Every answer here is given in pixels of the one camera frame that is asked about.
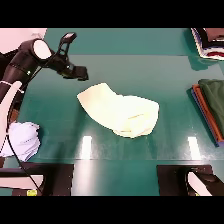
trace orange cloth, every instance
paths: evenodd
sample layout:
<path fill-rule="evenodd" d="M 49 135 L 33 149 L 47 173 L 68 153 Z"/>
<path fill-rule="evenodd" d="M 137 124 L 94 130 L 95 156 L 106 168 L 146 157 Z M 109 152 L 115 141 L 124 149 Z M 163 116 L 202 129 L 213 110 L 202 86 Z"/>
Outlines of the orange cloth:
<path fill-rule="evenodd" d="M 200 106 L 201 106 L 201 108 L 202 108 L 202 110 L 203 110 L 203 112 L 204 112 L 212 130 L 213 130 L 213 132 L 215 133 L 217 141 L 218 142 L 224 142 L 222 134 L 221 134 L 221 132 L 220 132 L 220 130 L 219 130 L 217 124 L 216 124 L 215 118 L 213 117 L 213 115 L 211 114 L 211 112 L 210 112 L 210 110 L 207 106 L 207 103 L 206 103 L 206 101 L 204 99 L 204 96 L 201 92 L 200 86 L 198 84 L 193 85 L 193 90 L 195 92 L 195 95 L 198 98 L 198 102 L 199 102 L 199 104 L 200 104 Z"/>

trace dark green cloth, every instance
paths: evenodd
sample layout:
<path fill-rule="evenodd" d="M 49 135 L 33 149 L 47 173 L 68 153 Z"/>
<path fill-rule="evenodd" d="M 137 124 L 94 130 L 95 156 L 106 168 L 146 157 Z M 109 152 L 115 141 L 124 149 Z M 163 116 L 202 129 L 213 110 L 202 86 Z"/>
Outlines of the dark green cloth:
<path fill-rule="evenodd" d="M 198 84 L 224 137 L 224 80 L 201 79 Z"/>

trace yellow sticker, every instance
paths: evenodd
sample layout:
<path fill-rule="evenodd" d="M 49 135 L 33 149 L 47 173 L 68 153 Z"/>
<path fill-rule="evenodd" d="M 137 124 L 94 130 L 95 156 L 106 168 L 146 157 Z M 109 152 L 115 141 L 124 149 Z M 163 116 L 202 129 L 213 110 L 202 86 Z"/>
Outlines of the yellow sticker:
<path fill-rule="evenodd" d="M 27 196 L 37 196 L 37 190 L 28 190 Z"/>

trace crumpled cloth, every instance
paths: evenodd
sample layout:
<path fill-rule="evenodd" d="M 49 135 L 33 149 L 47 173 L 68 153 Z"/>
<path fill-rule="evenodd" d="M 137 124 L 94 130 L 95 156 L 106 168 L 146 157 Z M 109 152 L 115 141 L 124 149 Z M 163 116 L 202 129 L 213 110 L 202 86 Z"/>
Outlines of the crumpled cloth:
<path fill-rule="evenodd" d="M 123 137 L 150 134 L 158 119 L 157 102 L 118 95 L 106 83 L 88 88 L 77 98 L 93 120 Z"/>
<path fill-rule="evenodd" d="M 31 122 L 14 122 L 9 126 L 9 139 L 19 160 L 26 162 L 31 156 L 35 155 L 40 146 L 38 139 L 39 125 Z M 7 138 L 0 152 L 1 157 L 13 156 Z"/>

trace teal tabletop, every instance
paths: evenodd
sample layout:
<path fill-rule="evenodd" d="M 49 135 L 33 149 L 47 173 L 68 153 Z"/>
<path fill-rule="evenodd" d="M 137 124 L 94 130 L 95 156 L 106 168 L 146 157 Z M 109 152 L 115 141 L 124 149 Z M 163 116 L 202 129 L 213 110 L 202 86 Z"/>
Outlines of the teal tabletop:
<path fill-rule="evenodd" d="M 90 79 L 43 69 L 29 84 L 19 122 L 41 127 L 41 147 L 29 162 L 75 164 L 72 195 L 158 195 L 157 164 L 211 164 L 224 180 L 224 149 L 215 147 L 190 94 L 199 79 L 223 79 L 224 64 L 199 58 L 189 29 L 49 28 L 45 40 L 56 50 L 66 32 L 78 35 L 70 61 L 86 66 Z M 150 135 L 123 138 L 88 116 L 77 94 L 103 82 L 118 94 L 158 102 Z M 14 166 L 14 158 L 6 159 L 4 167 Z"/>

